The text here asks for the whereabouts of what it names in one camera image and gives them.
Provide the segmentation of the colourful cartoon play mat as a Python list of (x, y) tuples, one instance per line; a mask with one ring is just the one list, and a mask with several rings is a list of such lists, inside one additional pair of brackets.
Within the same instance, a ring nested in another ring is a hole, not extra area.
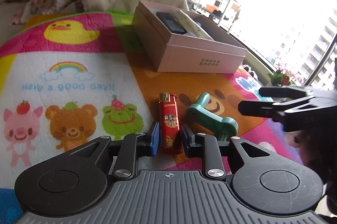
[(40, 16), (1, 47), (1, 222), (22, 209), (14, 183), (26, 168), (96, 137), (120, 140), (146, 132), (159, 119), (159, 94), (177, 97), (179, 119), (200, 94), (207, 109), (238, 122), (238, 134), (300, 161), (281, 125), (241, 115), (243, 99), (256, 99), (259, 84), (244, 69), (234, 74), (159, 73), (132, 26), (132, 16), (89, 13)]

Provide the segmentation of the white cream tube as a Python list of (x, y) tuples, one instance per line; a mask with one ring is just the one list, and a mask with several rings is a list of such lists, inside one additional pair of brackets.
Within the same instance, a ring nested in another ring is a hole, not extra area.
[(192, 33), (197, 38), (213, 41), (213, 38), (182, 10), (176, 11), (174, 16), (186, 31)]

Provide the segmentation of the teal plastic crank handle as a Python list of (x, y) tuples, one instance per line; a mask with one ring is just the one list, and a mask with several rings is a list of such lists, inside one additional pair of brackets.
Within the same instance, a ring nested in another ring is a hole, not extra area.
[(187, 116), (211, 131), (219, 141), (227, 141), (238, 133), (238, 123), (230, 117), (220, 117), (206, 109), (210, 94), (203, 92), (194, 104), (188, 107)]

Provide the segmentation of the red lighter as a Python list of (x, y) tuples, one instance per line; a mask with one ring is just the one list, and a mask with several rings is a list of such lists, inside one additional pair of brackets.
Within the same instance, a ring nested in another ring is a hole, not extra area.
[(173, 155), (180, 154), (182, 151), (181, 126), (175, 94), (167, 92), (159, 94), (159, 117), (163, 151)]

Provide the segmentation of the black wallet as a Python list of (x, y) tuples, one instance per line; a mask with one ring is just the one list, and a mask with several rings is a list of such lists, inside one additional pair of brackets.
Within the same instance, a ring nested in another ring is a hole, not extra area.
[(166, 12), (157, 12), (156, 16), (171, 33), (180, 35), (187, 33), (182, 25), (171, 14)]

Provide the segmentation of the metal balcony shelf rack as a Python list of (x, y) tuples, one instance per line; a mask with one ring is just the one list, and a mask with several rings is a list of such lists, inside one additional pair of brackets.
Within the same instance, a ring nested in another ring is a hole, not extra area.
[(238, 19), (241, 5), (237, 0), (187, 0), (191, 11), (199, 13), (229, 32)]

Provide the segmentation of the potted flower plant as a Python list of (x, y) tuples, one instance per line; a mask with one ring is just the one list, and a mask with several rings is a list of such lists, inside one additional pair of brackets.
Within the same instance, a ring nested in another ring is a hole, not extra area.
[(276, 71), (267, 75), (272, 86), (301, 86), (303, 84), (303, 77), (299, 73), (293, 73), (284, 63), (277, 63)]

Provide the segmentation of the pink cardboard box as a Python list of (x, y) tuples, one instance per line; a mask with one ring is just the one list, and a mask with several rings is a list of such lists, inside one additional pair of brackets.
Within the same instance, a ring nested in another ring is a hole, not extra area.
[(185, 10), (200, 22), (211, 39), (174, 34), (156, 15), (173, 15), (179, 8), (140, 1), (132, 26), (158, 72), (233, 74), (246, 57), (247, 49), (205, 16)]

